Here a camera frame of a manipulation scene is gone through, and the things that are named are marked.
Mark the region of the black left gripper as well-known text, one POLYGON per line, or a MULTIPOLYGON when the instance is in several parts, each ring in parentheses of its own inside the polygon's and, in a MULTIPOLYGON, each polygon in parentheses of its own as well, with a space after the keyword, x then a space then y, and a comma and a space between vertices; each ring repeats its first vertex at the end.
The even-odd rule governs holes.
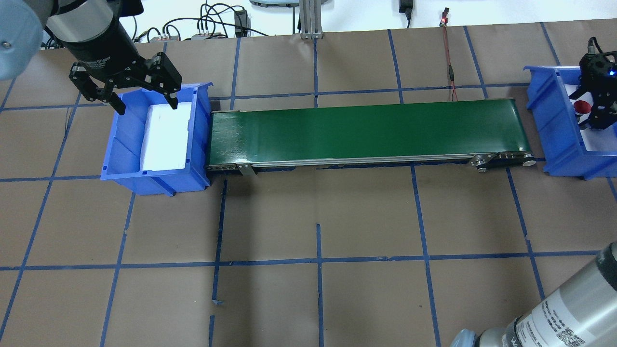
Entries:
POLYGON ((126 105, 115 89, 139 87, 162 94, 172 109, 178 108, 182 77, 164 52, 145 59, 134 49, 99 57, 83 49, 69 51, 77 59, 71 66, 69 79, 88 101, 108 103, 123 116, 126 105))

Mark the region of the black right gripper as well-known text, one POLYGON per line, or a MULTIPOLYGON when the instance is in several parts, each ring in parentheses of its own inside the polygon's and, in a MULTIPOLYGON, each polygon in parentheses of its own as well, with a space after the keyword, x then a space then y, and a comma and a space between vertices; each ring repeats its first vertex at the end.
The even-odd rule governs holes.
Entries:
POLYGON ((605 130, 617 121, 616 62, 611 57, 616 58, 616 51, 586 53, 579 62, 579 85, 571 99, 590 93, 593 100, 588 118, 578 124, 582 130, 605 130))

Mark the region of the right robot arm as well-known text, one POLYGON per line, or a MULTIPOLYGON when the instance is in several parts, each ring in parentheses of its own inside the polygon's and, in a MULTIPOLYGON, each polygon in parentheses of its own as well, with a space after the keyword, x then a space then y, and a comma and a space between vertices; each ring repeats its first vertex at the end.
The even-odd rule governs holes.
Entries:
MULTIPOLYGON (((616 176, 616 53, 590 39, 577 67, 528 66, 527 90, 552 176, 616 176)), ((616 244, 505 328, 461 330, 454 347, 614 347, 616 244)))

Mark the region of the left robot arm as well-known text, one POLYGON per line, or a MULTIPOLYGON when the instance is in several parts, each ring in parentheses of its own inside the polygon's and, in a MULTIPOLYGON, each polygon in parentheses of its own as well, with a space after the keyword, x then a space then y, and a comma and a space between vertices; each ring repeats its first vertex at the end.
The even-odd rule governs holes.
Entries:
POLYGON ((1 79, 25 71, 40 50, 43 31, 75 57, 69 80, 88 101, 126 106, 116 89, 139 87, 163 95, 178 108, 182 77, 165 53, 139 55, 121 24, 121 0, 3 0, 1 2, 1 79))

